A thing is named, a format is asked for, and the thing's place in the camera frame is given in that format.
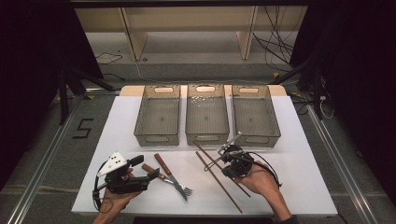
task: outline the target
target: gray floor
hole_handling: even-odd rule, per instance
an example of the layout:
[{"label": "gray floor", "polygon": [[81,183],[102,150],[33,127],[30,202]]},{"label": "gray floor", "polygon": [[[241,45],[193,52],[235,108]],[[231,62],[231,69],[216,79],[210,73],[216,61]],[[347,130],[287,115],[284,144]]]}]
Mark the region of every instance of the gray floor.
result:
[{"label": "gray floor", "polygon": [[[287,65],[271,59],[256,41],[253,41],[249,60],[243,61],[235,35],[232,33],[153,33],[148,38],[142,60],[137,64],[131,61],[129,50],[123,34],[96,35],[88,34],[94,52],[121,54],[123,57],[111,64],[102,64],[101,69],[105,81],[115,87],[152,83],[152,80],[177,82],[186,84],[189,81],[214,80],[226,84],[259,81],[268,83],[274,79],[274,68],[266,63],[275,63],[279,68],[289,69]],[[106,58],[98,59],[99,63],[107,63]],[[121,80],[113,75],[123,77]],[[297,91],[295,82],[298,76],[284,83],[287,91]],[[97,88],[90,82],[85,82],[89,89]],[[89,91],[81,101],[70,99],[70,104],[76,106],[70,124],[65,130],[58,151],[49,169],[45,173],[40,188],[27,209],[23,223],[90,223],[93,217],[84,217],[71,213],[71,207],[76,199],[79,186],[91,162],[92,154],[105,126],[108,112],[112,106],[116,92]],[[305,112],[306,108],[296,104],[296,111]],[[84,127],[91,128],[88,138],[74,139],[84,133],[78,131],[82,119]],[[364,223],[359,209],[353,203],[353,197],[348,193],[332,158],[326,150],[316,126],[309,113],[299,115],[309,145],[317,160],[319,170],[332,195],[339,212],[348,223]],[[42,122],[39,132],[32,142],[31,149],[26,151],[16,167],[12,177],[0,193],[0,223],[6,223],[12,214],[14,206],[35,175],[41,159],[47,155],[52,139],[60,129],[60,103],[54,99],[49,106],[46,119]],[[396,223],[396,209],[390,202],[384,190],[376,181],[364,159],[357,156],[343,121],[334,116],[324,119],[323,123],[329,131],[332,140],[340,151],[350,173],[355,178],[363,196],[367,199],[377,223]],[[301,223],[343,223],[337,217],[315,218],[299,217]],[[230,220],[201,220],[191,218],[191,223],[230,223]],[[120,216],[115,223],[185,223],[186,219],[152,218],[143,219]]]}]

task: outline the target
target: plastic bin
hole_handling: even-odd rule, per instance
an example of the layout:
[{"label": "plastic bin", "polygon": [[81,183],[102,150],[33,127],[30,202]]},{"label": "plastic bin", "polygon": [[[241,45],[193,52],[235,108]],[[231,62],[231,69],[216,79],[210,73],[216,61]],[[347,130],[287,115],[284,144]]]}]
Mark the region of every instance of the plastic bin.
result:
[{"label": "plastic bin", "polygon": [[146,86],[134,127],[141,147],[179,144],[180,86]]},{"label": "plastic bin", "polygon": [[189,84],[187,94],[187,144],[222,145],[230,134],[222,84]]},{"label": "plastic bin", "polygon": [[233,86],[234,134],[241,147],[274,147],[280,137],[268,86]]}]

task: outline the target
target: utensil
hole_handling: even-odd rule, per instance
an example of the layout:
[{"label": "utensil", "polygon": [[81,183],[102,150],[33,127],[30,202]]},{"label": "utensil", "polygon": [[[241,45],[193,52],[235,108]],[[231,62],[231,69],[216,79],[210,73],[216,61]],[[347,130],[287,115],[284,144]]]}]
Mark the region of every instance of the utensil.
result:
[{"label": "utensil", "polygon": [[173,182],[173,185],[175,186],[175,189],[177,189],[177,191],[180,192],[180,194],[183,196],[184,200],[187,201],[186,192],[184,192],[183,188],[180,186],[180,184],[177,182],[175,177],[172,175],[172,172],[166,166],[165,162],[163,161],[163,158],[161,158],[160,154],[158,154],[158,153],[155,153],[154,157],[160,163],[161,167],[165,170],[166,174],[168,175],[168,178]]},{"label": "utensil", "polygon": [[[149,165],[147,165],[147,164],[145,164],[145,163],[143,163],[142,169],[145,170],[145,171],[147,171],[147,172],[149,172],[149,173],[152,172],[152,171],[154,171],[154,169],[153,169],[151,166],[149,166]],[[161,180],[163,180],[165,183],[168,183],[168,184],[173,185],[172,180],[170,180],[168,177],[166,177],[166,175],[163,175],[163,174],[160,173],[160,174],[158,175],[158,177],[159,177]],[[186,192],[187,196],[191,196],[191,195],[192,195],[192,189],[189,189],[189,188],[185,187],[184,185],[182,185],[182,184],[180,184],[180,183],[179,183],[179,185],[180,185],[181,188],[184,190],[184,192]]]}]

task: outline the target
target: knife handle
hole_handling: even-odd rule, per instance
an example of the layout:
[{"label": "knife handle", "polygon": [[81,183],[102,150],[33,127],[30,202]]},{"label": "knife handle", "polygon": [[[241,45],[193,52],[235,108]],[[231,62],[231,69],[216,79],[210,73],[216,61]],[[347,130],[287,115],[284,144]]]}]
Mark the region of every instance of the knife handle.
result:
[{"label": "knife handle", "polygon": [[[145,163],[143,163],[142,169],[147,171],[147,172],[149,172],[149,173],[154,171],[154,169],[151,166],[149,166],[149,165],[147,165]],[[161,174],[161,173],[158,175],[158,177],[161,178],[162,180],[166,179],[166,176]]]},{"label": "knife handle", "polygon": [[155,159],[157,159],[157,161],[160,163],[161,167],[165,170],[167,175],[171,175],[171,171],[169,170],[169,168],[166,166],[165,162],[163,161],[163,158],[161,158],[160,154],[155,153],[154,154]]}]

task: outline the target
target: floor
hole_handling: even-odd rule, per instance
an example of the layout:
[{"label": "floor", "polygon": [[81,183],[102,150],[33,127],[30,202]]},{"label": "floor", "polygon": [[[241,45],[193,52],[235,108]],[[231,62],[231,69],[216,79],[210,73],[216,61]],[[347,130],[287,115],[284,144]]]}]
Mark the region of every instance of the floor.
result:
[{"label": "floor", "polygon": [[[257,33],[268,38],[269,33]],[[296,34],[287,41],[292,45]],[[221,83],[268,83],[290,67],[262,49],[253,39],[248,60],[242,60],[234,33],[151,33],[139,62],[131,60],[123,34],[87,34],[97,56],[105,82],[115,86],[152,82],[219,81]],[[283,83],[295,102],[296,112],[312,148],[319,170],[339,209],[329,218],[299,217],[301,223],[396,223],[396,208],[371,173],[364,158],[355,151],[348,131],[337,113],[331,119],[317,120],[312,106],[300,97],[298,76]],[[58,98],[49,105],[29,151],[26,151],[7,185],[0,192],[0,223],[90,223],[92,216],[71,213],[79,186],[106,123],[116,92],[98,90],[84,81],[89,90],[76,97],[69,92],[70,120],[60,126]],[[324,104],[327,117],[334,109]],[[78,130],[81,121],[86,132]],[[141,218],[119,216],[115,223],[232,223],[227,219]]]}]

